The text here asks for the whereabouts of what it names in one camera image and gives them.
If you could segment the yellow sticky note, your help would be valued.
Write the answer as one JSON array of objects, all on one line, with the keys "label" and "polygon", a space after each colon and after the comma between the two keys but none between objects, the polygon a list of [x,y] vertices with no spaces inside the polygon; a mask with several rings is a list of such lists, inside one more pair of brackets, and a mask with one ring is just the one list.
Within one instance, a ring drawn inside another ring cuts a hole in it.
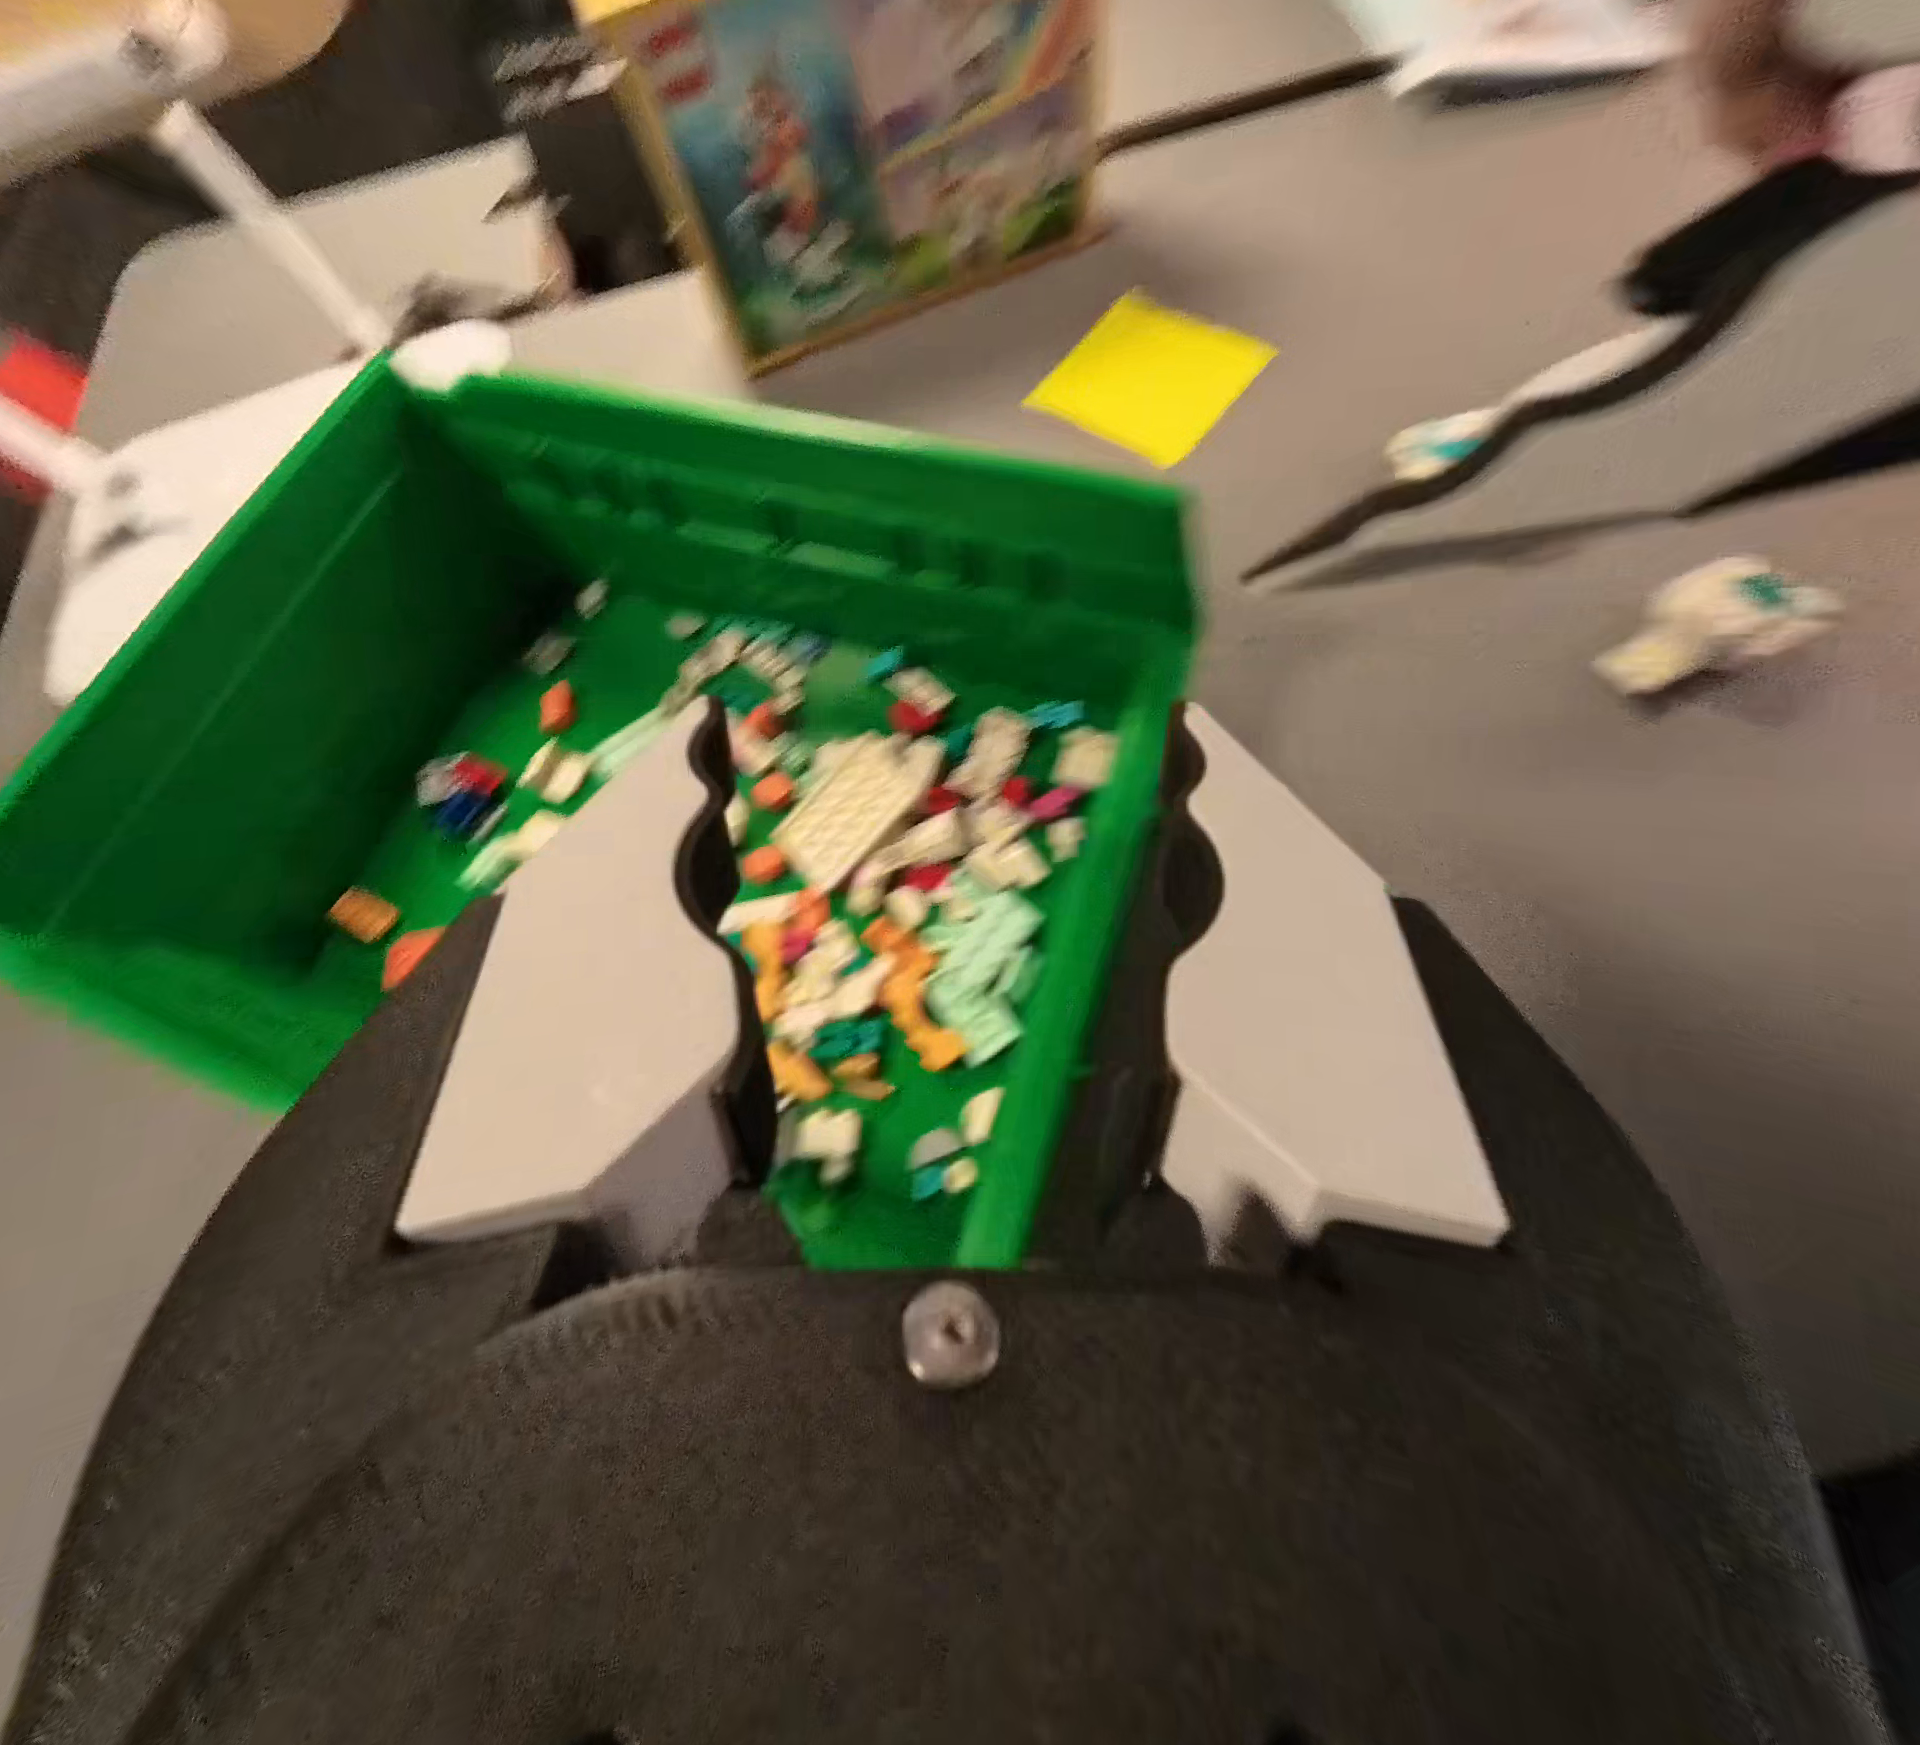
[{"label": "yellow sticky note", "polygon": [[1129,290],[1026,394],[1024,408],[1159,470],[1189,461],[1278,348]]}]

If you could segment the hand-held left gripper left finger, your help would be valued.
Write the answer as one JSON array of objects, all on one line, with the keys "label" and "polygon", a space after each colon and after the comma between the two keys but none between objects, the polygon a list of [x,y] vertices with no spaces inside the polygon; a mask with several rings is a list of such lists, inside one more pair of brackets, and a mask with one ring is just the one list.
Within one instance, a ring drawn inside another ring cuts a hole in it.
[{"label": "hand-held left gripper left finger", "polygon": [[767,1180],[776,1094],[738,892],[717,703],[670,719],[492,899],[486,950],[397,1202],[421,1246],[547,1224],[619,1270],[694,1250]]}]

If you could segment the white brick assembly teal brick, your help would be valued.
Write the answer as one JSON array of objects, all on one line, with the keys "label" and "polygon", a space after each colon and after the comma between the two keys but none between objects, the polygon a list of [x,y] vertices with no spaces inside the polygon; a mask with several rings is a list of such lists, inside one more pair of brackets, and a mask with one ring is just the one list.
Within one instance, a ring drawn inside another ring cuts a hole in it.
[{"label": "white brick assembly teal brick", "polygon": [[1661,585],[1638,628],[1593,660],[1622,700],[1653,700],[1809,645],[1844,601],[1759,558],[1723,558]]}]

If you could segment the pile of toy bricks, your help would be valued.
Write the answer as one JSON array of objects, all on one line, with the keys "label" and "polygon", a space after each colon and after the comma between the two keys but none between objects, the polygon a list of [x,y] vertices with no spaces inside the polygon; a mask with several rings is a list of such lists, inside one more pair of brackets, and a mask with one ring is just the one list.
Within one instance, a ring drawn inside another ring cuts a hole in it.
[{"label": "pile of toy bricks", "polygon": [[595,581],[567,608],[544,595],[541,635],[511,637],[422,731],[374,722],[401,744],[355,872],[323,878],[323,967],[379,995],[374,1027],[444,1002],[397,1202],[492,899],[671,717],[717,703],[738,871],[717,931],[754,978],[776,1094],[757,1188],[818,1267],[1020,1259],[1024,1226],[973,1224],[1031,1200],[1125,901],[1156,770],[1133,789],[1125,767],[1155,720],[1031,657],[1003,677],[902,617],[824,626]]}]

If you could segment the orange traffic cone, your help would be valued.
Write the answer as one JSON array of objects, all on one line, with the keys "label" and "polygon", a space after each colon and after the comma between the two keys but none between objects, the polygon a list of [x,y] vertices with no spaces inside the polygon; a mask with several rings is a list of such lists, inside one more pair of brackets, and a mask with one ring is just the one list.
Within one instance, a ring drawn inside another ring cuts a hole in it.
[{"label": "orange traffic cone", "polygon": [[[50,348],[12,327],[3,327],[3,396],[61,435],[68,435],[81,412],[88,383],[82,362]],[[3,446],[3,485],[29,507],[46,502],[50,485],[22,455]]]}]

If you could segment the colourful toy set box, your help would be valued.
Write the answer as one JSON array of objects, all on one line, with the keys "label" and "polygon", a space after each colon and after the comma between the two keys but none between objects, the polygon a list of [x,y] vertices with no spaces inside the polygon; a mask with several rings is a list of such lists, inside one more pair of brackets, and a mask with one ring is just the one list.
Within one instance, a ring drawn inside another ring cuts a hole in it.
[{"label": "colourful toy set box", "polygon": [[750,377],[1097,233],[1102,0],[572,0]]}]

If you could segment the green plastic bin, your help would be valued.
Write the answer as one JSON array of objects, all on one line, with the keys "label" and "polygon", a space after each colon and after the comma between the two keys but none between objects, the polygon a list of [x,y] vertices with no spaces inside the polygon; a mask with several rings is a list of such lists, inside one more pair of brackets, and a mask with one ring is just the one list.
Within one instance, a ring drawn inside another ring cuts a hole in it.
[{"label": "green plastic bin", "polygon": [[455,705],[544,595],[644,598],[953,634],[1003,677],[1091,680],[1155,720],[1091,1020],[1159,822],[1198,614],[1180,491],[781,408],[522,373],[439,391],[365,367],[5,787],[5,981],[230,1101],[284,1116],[379,995],[323,967],[323,878],[355,872],[401,734]]}]

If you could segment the white teal toy brick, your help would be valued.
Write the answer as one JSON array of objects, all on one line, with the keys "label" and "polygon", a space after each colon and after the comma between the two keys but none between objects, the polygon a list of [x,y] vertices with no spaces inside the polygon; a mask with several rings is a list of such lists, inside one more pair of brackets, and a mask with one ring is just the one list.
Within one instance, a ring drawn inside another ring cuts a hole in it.
[{"label": "white teal toy brick", "polygon": [[1442,479],[1467,463],[1503,422],[1506,412],[1499,407],[1419,421],[1387,440],[1387,474],[1398,485]]}]

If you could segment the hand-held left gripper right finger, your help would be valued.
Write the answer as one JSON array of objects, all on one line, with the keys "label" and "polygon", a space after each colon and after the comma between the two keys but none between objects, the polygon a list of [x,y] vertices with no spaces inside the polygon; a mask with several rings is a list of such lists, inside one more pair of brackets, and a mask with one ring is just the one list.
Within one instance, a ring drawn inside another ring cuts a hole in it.
[{"label": "hand-held left gripper right finger", "polygon": [[1488,1252],[1510,1213],[1379,874],[1200,706],[1172,719],[1046,1182],[1048,1261],[1168,1193],[1210,1262],[1334,1231]]}]

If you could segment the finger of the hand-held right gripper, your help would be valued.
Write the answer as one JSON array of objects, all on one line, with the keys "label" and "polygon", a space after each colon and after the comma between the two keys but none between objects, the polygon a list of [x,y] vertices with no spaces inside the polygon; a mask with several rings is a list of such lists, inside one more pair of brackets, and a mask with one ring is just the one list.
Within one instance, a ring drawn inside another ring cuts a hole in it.
[{"label": "finger of the hand-held right gripper", "polygon": [[1562,358],[1484,407],[1499,407],[1506,422],[1496,436],[1450,474],[1393,489],[1463,489],[1492,469],[1506,448],[1536,425],[1608,408],[1691,365],[1715,339],[1706,321],[1648,321]]}]

